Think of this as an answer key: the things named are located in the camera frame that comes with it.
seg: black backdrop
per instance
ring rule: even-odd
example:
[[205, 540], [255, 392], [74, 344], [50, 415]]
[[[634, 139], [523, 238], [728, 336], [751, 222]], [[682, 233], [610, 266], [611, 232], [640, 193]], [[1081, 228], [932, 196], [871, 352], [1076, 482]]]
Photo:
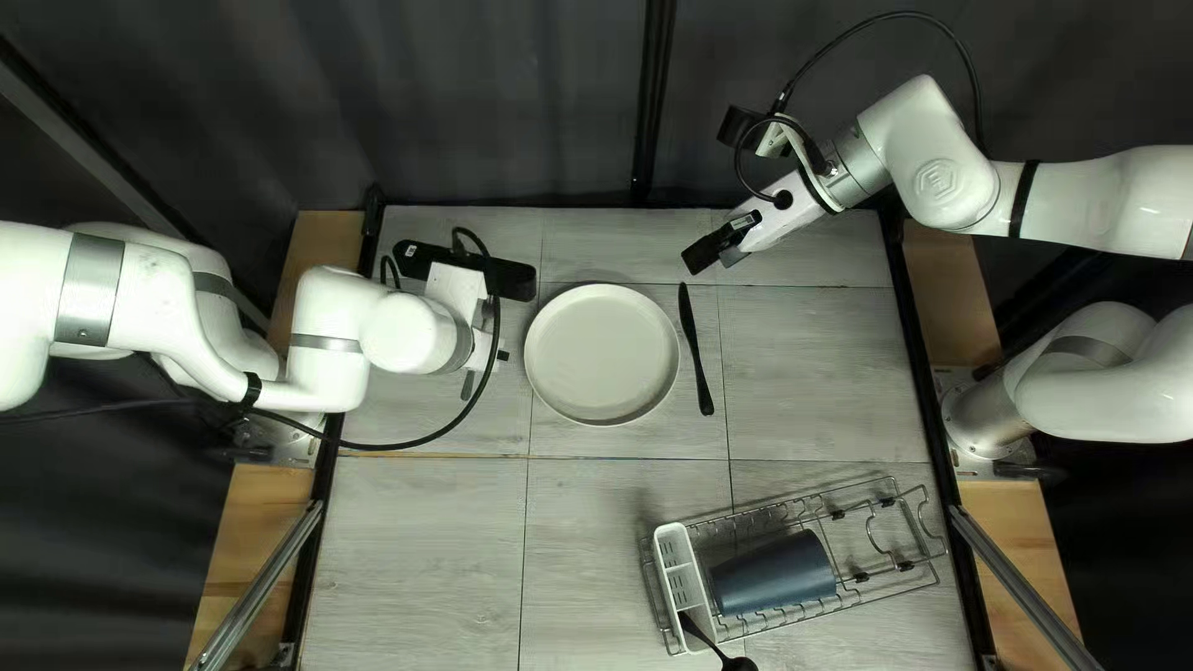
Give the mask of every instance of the black backdrop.
[[[996, 159], [1193, 142], [1193, 4], [684, 0], [651, 202], [736, 203], [728, 149], [713, 140], [725, 105], [765, 106], [821, 44], [892, 8], [935, 12], [970, 45]], [[265, 303], [295, 213], [356, 207], [373, 181], [402, 202], [628, 203], [643, 26], [643, 4], [631, 0], [0, 2], [0, 35]], [[951, 47], [900, 21], [835, 53], [790, 111], [814, 134], [832, 133], [920, 72], [969, 118]], [[132, 221], [2, 101], [0, 178], [0, 218]], [[978, 247], [996, 302], [1059, 250]], [[135, 365], [56, 362], [41, 398], [162, 393], [112, 387], [150, 384]], [[23, 660], [5, 667], [177, 667], [227, 485], [225, 467], [196, 456], [202, 436], [162, 415], [2, 435], [18, 466], [0, 509], [0, 554], [10, 553], [0, 623], [27, 634], [0, 640], [7, 659]], [[1096, 482], [1068, 486], [1082, 481]], [[1089, 524], [1065, 527], [1074, 510], [1058, 516], [1062, 541]], [[1096, 575], [1074, 556], [1070, 572]], [[1098, 604], [1074, 586], [1080, 608]], [[62, 632], [68, 645], [55, 642]], [[1098, 638], [1112, 634], [1087, 638], [1100, 652]]]

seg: dish rack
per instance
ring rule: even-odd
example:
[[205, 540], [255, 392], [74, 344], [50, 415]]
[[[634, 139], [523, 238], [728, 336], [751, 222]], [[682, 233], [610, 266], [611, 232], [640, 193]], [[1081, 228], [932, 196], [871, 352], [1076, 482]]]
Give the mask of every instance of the dish rack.
[[[639, 544], [654, 620], [672, 655], [707, 650], [685, 635], [679, 612], [717, 644], [761, 634], [940, 584], [933, 560], [948, 553], [925, 523], [928, 488], [901, 490], [885, 475], [693, 524], [655, 529]], [[811, 530], [824, 544], [836, 595], [747, 615], [723, 616], [707, 570], [778, 537]]]

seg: black spoon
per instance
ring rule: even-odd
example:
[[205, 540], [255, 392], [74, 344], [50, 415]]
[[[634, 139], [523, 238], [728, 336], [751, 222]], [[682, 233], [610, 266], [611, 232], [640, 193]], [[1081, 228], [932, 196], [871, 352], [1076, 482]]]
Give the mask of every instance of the black spoon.
[[687, 612], [679, 614], [679, 626], [688, 634], [704, 641], [704, 645], [711, 647], [712, 652], [717, 653], [717, 657], [721, 658], [721, 671], [758, 671], [758, 664], [754, 664], [754, 660], [748, 657], [735, 657], [733, 659], [725, 657], [725, 653], [721, 652], [717, 644], [704, 635], [704, 632], [696, 626], [696, 622], [692, 621]]

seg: wooden board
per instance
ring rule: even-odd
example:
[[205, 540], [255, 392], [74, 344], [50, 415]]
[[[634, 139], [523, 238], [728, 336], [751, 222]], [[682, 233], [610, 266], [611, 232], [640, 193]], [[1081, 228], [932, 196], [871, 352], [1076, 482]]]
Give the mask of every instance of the wooden board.
[[278, 297], [273, 301], [270, 333], [266, 340], [282, 352], [290, 345], [290, 318], [295, 309], [295, 291], [298, 278], [311, 266], [321, 264], [357, 269], [360, 257], [360, 227], [364, 213], [358, 211], [303, 211], [295, 220], [290, 235], [290, 250], [282, 266]]
[[973, 240], [908, 221], [903, 256], [928, 361], [973, 368], [1000, 361], [1002, 345]]
[[[1061, 554], [1052, 536], [1044, 495], [1036, 481], [959, 482], [962, 504], [999, 543], [1032, 587], [1078, 636], [1077, 614], [1069, 596]], [[1007, 671], [1064, 671], [1044, 634], [1027, 620], [1006, 587], [978, 561], [982, 596], [990, 617], [994, 646]]]
[[[320, 264], [354, 270], [360, 257], [363, 222], [364, 213], [359, 211], [298, 213], [270, 322], [267, 340], [274, 350], [284, 355], [289, 345], [298, 278]], [[194, 618], [186, 666], [191, 665], [278, 542], [302, 516], [310, 498], [314, 475], [314, 470], [309, 469], [236, 466]], [[224, 669], [265, 666], [273, 659], [285, 626], [292, 573], [291, 566]]]
[[[256, 572], [302, 517], [314, 470], [237, 464], [224, 501], [208, 579], [186, 653], [188, 666], [206, 645]], [[224, 669], [265, 666], [273, 659], [285, 623], [293, 566], [278, 580], [261, 614]]]

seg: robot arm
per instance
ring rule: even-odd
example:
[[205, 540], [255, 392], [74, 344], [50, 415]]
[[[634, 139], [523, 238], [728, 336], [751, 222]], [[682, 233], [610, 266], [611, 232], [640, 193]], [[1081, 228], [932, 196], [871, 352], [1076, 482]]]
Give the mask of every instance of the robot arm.
[[220, 400], [310, 412], [359, 405], [370, 363], [413, 374], [483, 369], [492, 345], [472, 327], [488, 296], [480, 270], [434, 263], [427, 296], [414, 296], [319, 266], [298, 284], [284, 381], [261, 380], [212, 346], [194, 269], [174, 251], [0, 222], [0, 410], [32, 396], [55, 344], [161, 355]]
[[1193, 438], [1193, 306], [1158, 324], [1123, 303], [1087, 306], [1006, 367], [941, 400], [948, 438], [981, 458], [1033, 431], [1078, 441]]
[[[1193, 258], [1193, 147], [1141, 147], [1071, 164], [989, 161], [937, 82], [920, 75], [863, 111], [832, 142], [808, 148], [778, 123], [798, 170], [750, 198], [730, 223], [688, 247], [697, 273], [725, 266], [894, 183], [908, 213], [954, 233], [1049, 240], [1164, 259]], [[775, 131], [764, 137], [775, 152]], [[814, 170], [809, 150], [823, 162]]]

